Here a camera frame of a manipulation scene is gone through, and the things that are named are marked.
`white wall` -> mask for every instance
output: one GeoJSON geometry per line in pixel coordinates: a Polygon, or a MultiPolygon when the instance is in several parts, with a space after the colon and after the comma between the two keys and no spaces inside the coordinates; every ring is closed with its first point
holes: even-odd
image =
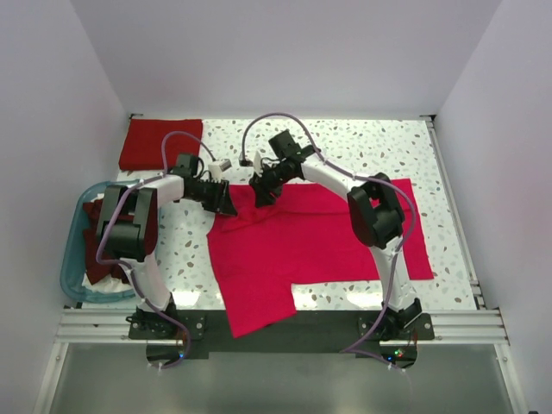
{"type": "Polygon", "coordinates": [[[122,106],[68,0],[0,7],[0,411],[30,413],[66,301],[80,193],[112,178],[122,106]]]}
{"type": "Polygon", "coordinates": [[[435,114],[499,0],[72,0],[125,110],[435,114]]]}
{"type": "Polygon", "coordinates": [[[504,0],[436,119],[487,301],[533,410],[552,412],[552,3],[504,0]]]}

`terrazzo table surface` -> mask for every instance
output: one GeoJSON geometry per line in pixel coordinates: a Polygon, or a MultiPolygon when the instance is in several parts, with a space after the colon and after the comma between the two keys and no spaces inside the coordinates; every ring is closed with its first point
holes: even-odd
{"type": "MultiPolygon", "coordinates": [[[[232,168],[224,174],[231,184],[246,184],[253,171],[237,162],[242,132],[249,122],[204,120],[204,143],[218,159],[232,161],[232,168]]],[[[317,145],[335,162],[359,173],[383,172],[392,179],[411,179],[435,276],[433,280],[413,282],[422,306],[430,311],[476,309],[425,122],[336,119],[304,122],[317,145]]],[[[248,158],[252,159],[257,149],[272,156],[268,140],[284,129],[289,129],[302,146],[308,143],[292,121],[266,119],[249,132],[248,158]]],[[[203,148],[200,156],[209,159],[203,148]]],[[[120,172],[117,179],[147,178],[156,173],[159,172],[120,172]]],[[[161,275],[181,309],[224,309],[207,246],[206,235],[213,221],[212,213],[188,200],[170,203],[161,210],[157,260],[161,275]]],[[[379,281],[295,285],[292,290],[299,310],[379,309],[382,300],[379,281]]],[[[136,303],[136,299],[130,299],[116,304],[83,304],[83,308],[134,309],[136,303]]]]}

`plastic tub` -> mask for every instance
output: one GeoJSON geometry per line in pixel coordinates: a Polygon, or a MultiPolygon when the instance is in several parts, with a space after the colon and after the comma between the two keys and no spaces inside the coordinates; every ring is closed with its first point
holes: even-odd
{"type": "MultiPolygon", "coordinates": [[[[133,184],[136,181],[118,182],[117,184],[133,184]]],[[[83,210],[83,203],[88,203],[98,194],[105,192],[108,185],[115,184],[110,181],[98,183],[86,190],[78,199],[75,214],[72,218],[71,230],[67,238],[66,252],[61,265],[60,283],[61,289],[69,298],[79,302],[91,302],[94,304],[107,304],[132,298],[135,295],[133,289],[118,293],[93,292],[82,286],[85,277],[85,239],[83,230],[90,227],[88,216],[83,210]]]]}

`gray floor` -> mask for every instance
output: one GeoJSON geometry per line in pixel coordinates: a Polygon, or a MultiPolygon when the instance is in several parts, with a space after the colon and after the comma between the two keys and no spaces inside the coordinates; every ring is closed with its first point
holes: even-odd
{"type": "Polygon", "coordinates": [[[67,358],[53,413],[512,413],[491,346],[422,348],[412,403],[404,376],[351,355],[212,354],[160,375],[143,345],[73,345],[67,358]]]}

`black mounting plate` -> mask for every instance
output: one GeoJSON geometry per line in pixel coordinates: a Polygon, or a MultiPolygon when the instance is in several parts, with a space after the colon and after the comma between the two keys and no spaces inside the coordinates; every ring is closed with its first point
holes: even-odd
{"type": "MultiPolygon", "coordinates": [[[[379,313],[378,310],[299,310],[294,317],[236,339],[230,333],[225,310],[178,310],[178,319],[190,330],[193,342],[187,357],[207,359],[211,352],[338,353],[366,333],[379,313]]],[[[426,313],[393,339],[409,341],[414,329],[418,340],[435,339],[431,317],[426,313]]],[[[130,327],[129,339],[159,338],[154,332],[130,327]]],[[[376,335],[359,349],[380,354],[380,339],[376,335]]]]}

